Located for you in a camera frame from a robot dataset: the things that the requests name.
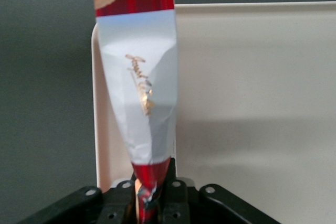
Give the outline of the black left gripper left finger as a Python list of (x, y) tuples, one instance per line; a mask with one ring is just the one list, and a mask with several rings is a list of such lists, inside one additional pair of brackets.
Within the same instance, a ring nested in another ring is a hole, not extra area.
[(85, 186), (19, 223), (136, 223), (133, 180), (117, 180), (107, 192)]

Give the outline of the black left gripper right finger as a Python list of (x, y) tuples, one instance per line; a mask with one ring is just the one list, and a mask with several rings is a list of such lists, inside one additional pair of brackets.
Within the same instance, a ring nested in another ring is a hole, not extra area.
[(170, 160), (161, 199), (159, 223), (278, 223), (218, 184), (196, 189), (191, 179), (177, 177)]

